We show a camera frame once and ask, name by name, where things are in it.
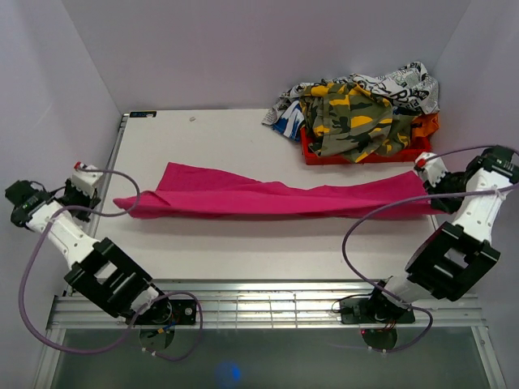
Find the pink trousers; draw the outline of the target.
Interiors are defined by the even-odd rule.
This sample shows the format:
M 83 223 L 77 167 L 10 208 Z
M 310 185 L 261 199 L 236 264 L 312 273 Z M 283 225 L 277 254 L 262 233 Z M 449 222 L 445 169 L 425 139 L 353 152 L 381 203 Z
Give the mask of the pink trousers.
M 424 194 L 420 179 L 411 172 L 354 186 L 299 189 L 170 162 L 155 190 L 115 198 L 113 203 L 138 219 L 360 218 L 378 207 Z

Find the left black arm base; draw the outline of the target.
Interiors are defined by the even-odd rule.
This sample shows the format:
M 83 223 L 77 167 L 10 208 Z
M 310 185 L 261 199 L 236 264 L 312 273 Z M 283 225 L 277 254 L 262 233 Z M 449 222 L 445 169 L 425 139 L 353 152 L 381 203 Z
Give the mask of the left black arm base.
M 192 325 L 195 323 L 197 305 L 194 299 L 166 298 L 155 302 L 135 320 L 135 325 Z

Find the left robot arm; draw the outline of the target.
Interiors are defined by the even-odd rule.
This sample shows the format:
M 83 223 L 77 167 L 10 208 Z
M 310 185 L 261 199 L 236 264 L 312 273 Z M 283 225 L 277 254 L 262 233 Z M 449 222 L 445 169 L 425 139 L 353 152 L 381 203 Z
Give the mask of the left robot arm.
M 110 239 L 99 241 L 76 224 L 90 221 L 93 208 L 101 201 L 96 182 L 66 180 L 63 195 L 37 189 L 31 181 L 17 181 L 5 190 L 13 205 L 11 223 L 43 233 L 65 258 L 70 271 L 64 280 L 107 314 L 132 318 L 142 308 L 146 322 L 164 323 L 172 314 L 170 301 L 152 284 L 152 277 Z

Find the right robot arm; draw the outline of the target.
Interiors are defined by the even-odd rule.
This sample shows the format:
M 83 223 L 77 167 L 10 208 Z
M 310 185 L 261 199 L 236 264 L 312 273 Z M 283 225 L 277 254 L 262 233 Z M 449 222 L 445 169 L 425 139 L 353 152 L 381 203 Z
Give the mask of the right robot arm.
M 414 168 L 434 197 L 431 206 L 454 219 L 417 249 L 404 275 L 373 290 L 366 302 L 371 319 L 397 321 L 408 304 L 429 297 L 456 301 L 497 264 L 500 252 L 491 245 L 491 230 L 507 196 L 504 188 L 518 182 L 513 156 L 507 147 L 489 147 L 457 173 L 434 153 L 416 159 Z

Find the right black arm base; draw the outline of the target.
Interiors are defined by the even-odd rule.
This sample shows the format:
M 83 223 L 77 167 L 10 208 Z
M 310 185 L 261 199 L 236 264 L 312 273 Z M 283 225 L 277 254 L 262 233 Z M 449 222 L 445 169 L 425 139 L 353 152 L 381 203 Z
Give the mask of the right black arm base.
M 411 324 L 414 313 L 387 301 L 378 302 L 371 297 L 353 297 L 340 301 L 339 313 L 343 324 Z

